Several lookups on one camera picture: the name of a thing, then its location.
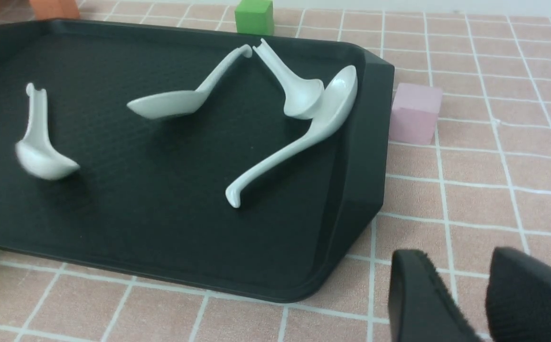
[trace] green block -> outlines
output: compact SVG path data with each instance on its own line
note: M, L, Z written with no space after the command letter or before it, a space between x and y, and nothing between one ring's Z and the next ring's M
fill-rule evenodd
M235 9L238 33L273 36L273 2L271 0L242 0Z

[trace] toy block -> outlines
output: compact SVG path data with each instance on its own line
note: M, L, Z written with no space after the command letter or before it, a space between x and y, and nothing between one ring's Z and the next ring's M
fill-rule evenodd
M79 19L79 8L75 0L29 0L35 19Z
M442 106L442 89L399 84L391 107L390 139L429 145Z
M271 0L242 0L235 9L238 33L273 36L273 2Z

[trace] orange block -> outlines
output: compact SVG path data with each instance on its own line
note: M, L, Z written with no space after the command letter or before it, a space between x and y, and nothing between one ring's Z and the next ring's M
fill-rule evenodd
M37 20L79 19L79 8L75 0L29 0Z

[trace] black tray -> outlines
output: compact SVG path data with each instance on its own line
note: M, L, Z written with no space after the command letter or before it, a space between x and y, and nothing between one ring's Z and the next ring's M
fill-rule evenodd
M394 67L347 43L268 38L303 78L357 68L349 119L242 193L225 188L303 135L258 56L241 58L195 114L150 121L126 103L195 89L260 37L91 21L0 26L0 248L268 301L315 292L383 203ZM81 165L26 174L14 144L25 86L47 89L54 147Z

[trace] spoon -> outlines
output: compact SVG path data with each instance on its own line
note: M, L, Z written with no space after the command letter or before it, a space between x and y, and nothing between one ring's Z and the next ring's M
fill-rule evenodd
M47 132L47 92L26 86L28 95L28 126L26 134L16 143L16 156L26 172L44 180L55 181L79 169L79 165L58 153L49 142Z
M225 190L229 204L234 208L239 208L241 204L239 194L253 180L284 160L333 135L345 123L345 119L353 108L356 95L357 72L353 65L349 65L334 76L318 104L310 113L313 119L307 133L271 154L234 180Z
M312 113L315 112L313 108L324 92L323 82L300 78L281 61L264 39L261 38L261 42L261 45L252 48L284 89L284 114L295 119L311 119Z
M197 89L170 91L141 97L128 102L128 108L147 119L195 113L208 99L212 89L225 74L225 71L231 67L240 55L245 58L252 57L250 46L244 45L230 52Z

